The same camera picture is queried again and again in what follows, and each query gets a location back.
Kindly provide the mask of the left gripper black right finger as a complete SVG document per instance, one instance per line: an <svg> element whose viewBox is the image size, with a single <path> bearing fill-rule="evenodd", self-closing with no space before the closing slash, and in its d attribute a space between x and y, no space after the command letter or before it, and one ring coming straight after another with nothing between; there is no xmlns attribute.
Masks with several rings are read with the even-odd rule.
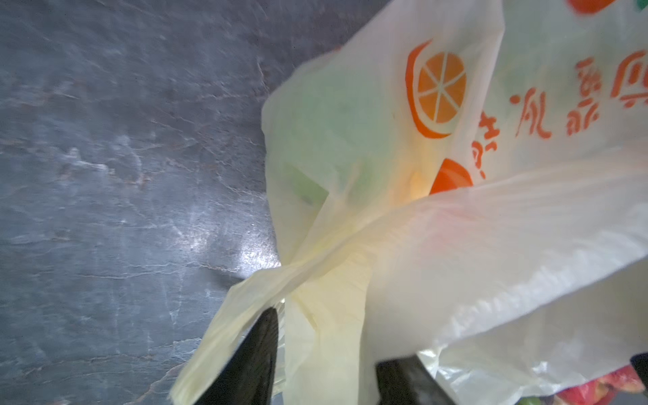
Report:
<svg viewBox="0 0 648 405"><path fill-rule="evenodd" d="M379 405L455 405L416 355L376 365Z"/></svg>

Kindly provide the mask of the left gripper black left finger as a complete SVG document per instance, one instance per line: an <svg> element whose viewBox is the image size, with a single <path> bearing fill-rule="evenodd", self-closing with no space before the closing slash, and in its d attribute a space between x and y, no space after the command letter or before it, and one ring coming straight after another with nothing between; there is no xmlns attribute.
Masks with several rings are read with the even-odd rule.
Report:
<svg viewBox="0 0 648 405"><path fill-rule="evenodd" d="M278 312L265 310L231 359L197 400L199 405L268 405L278 354Z"/></svg>

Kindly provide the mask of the red fake strawberry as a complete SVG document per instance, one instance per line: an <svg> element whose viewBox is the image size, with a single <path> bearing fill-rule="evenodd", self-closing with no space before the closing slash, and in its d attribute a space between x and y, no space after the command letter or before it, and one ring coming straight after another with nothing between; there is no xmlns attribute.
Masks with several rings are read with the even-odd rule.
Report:
<svg viewBox="0 0 648 405"><path fill-rule="evenodd" d="M640 394L646 391L644 383L632 366L599 377L593 381L567 388L555 395L554 404L597 405L610 404L618 393Z"/></svg>

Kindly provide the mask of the yellow plastic bag fruit print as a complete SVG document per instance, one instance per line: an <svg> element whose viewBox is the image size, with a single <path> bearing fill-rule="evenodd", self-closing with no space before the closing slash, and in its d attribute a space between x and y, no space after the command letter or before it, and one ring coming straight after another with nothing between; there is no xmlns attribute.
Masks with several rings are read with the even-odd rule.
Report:
<svg viewBox="0 0 648 405"><path fill-rule="evenodd" d="M410 355L513 404L646 351L646 2L392 1L262 130L281 264L231 288L173 403L271 307L288 404L374 404Z"/></svg>

